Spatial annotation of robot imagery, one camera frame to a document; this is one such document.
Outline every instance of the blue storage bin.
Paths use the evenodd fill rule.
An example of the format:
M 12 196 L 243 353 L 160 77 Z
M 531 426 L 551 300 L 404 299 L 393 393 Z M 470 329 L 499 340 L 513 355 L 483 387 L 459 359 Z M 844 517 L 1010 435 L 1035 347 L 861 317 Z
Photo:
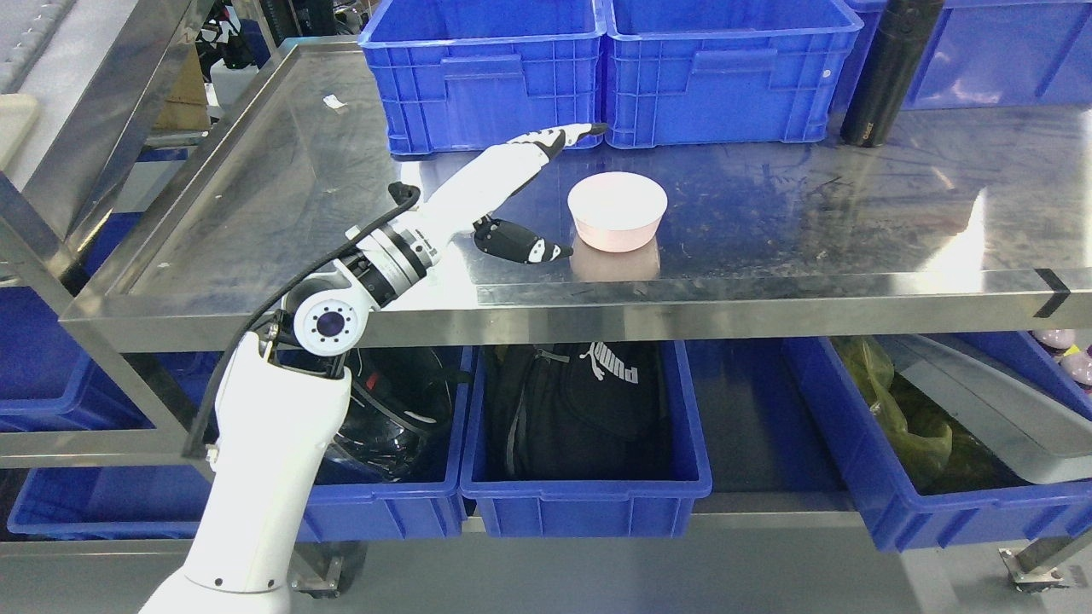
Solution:
M 831 110 L 850 107 L 886 0 L 845 0 L 865 26 Z M 948 0 L 904 109 L 1092 102 L 1092 1 Z
M 487 480 L 485 368 L 479 361 L 463 459 L 462 493 L 497 538 L 667 538 L 686 531 L 695 499 L 713 487 L 686 346 L 662 346 L 672 415 L 670 481 Z
M 391 153 L 483 150 L 598 121 L 604 29 L 600 0 L 388 0 L 358 43 Z
M 188 465 L 34 469 L 8 530 L 56 540 L 190 539 L 209 488 Z
M 614 0 L 604 44 L 607 142 L 822 140 L 860 27 L 841 0 Z
M 463 349 L 460 368 L 474 369 Z M 470 386 L 454 398 L 442 481 L 317 485 L 297 540 L 305 542 L 450 538 L 466 519 L 459 469 Z M 209 483 L 191 467 L 35 469 L 8 519 L 12 533 L 59 540 L 192 538 Z
M 1009 335 L 1019 347 L 1022 333 Z M 963 335 L 972 340 L 975 334 Z M 983 336 L 980 347 L 997 345 Z M 919 495 L 826 339 L 787 339 L 785 356 L 868 532 L 881 551 L 1077 535 L 1092 527 L 1092 481 Z M 998 356 L 1047 390 L 1066 378 L 1045 353 Z M 1059 401 L 1088 415 L 1083 395 Z
M 149 426 L 28 287 L 0 290 L 0 432 Z

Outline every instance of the yellow plastic bag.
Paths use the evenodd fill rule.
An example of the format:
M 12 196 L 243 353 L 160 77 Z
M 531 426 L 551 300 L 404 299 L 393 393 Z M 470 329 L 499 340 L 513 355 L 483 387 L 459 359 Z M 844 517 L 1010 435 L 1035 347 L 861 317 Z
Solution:
M 907 423 L 906 415 L 890 392 L 894 365 L 875 339 L 844 336 L 831 339 L 831 342 L 887 435 L 911 483 L 918 492 L 926 491 L 948 467 L 952 453 L 951 427 L 942 420 Z

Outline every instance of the black cable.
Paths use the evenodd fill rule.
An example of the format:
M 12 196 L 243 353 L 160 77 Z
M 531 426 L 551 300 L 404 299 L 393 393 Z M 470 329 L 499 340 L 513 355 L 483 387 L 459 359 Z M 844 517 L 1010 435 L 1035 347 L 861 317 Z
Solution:
M 239 327 L 235 334 L 232 335 L 230 342 L 221 355 L 219 361 L 216 362 L 216 368 L 213 369 L 212 377 L 209 378 L 209 385 L 205 386 L 204 395 L 201 398 L 201 406 L 198 408 L 198 413 L 193 416 L 193 423 L 190 425 L 190 430 L 186 436 L 182 458 L 203 459 L 205 457 L 204 436 L 209 428 L 209 422 L 212 420 L 213 403 L 216 400 L 216 392 L 219 390 L 219 382 L 224 379 L 224 371 L 227 370 L 227 364 L 230 362 L 232 355 L 235 353 L 235 349 L 242 339 L 242 335 L 249 332 L 253 326 L 265 316 L 265 312 L 270 309 L 270 307 L 281 300 L 285 294 L 296 287 L 296 285 L 304 281 L 308 275 L 325 267 L 331 261 L 346 256 L 351 252 L 351 250 L 356 249 L 356 244 L 364 240 L 365 237 L 370 235 L 383 224 L 387 224 L 394 217 L 408 211 L 413 205 L 417 204 L 417 200 L 420 198 L 420 188 L 416 186 L 407 186 L 401 181 L 396 181 L 388 186 L 387 191 L 391 194 L 391 198 L 394 199 L 394 209 L 377 217 L 353 238 L 343 243 L 333 251 L 328 252 L 318 260 L 308 264 L 307 268 L 297 273 L 286 284 L 270 295 L 269 299 L 254 309 L 250 314 L 250 317 L 247 318 L 246 323 Z

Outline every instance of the gray floor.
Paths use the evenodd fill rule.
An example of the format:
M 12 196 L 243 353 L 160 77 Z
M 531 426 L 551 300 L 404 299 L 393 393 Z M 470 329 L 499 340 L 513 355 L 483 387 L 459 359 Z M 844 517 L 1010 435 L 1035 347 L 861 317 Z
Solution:
M 136 612 L 180 555 L 0 558 L 0 612 Z M 383 613 L 1049 613 L 1087 614 L 1092 553 L 1063 570 L 1073 588 L 1016 592 L 997 545 L 904 555 L 862 528 L 723 529 L 681 540 L 376 543 L 336 600 L 296 595 L 295 614 Z

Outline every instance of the black helmet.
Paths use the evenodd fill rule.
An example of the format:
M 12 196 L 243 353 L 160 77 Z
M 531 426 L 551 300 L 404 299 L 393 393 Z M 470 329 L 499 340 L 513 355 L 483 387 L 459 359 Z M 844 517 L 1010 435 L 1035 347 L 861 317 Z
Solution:
M 430 347 L 355 349 L 352 400 L 327 459 L 371 482 L 427 479 L 451 434 L 451 392 Z

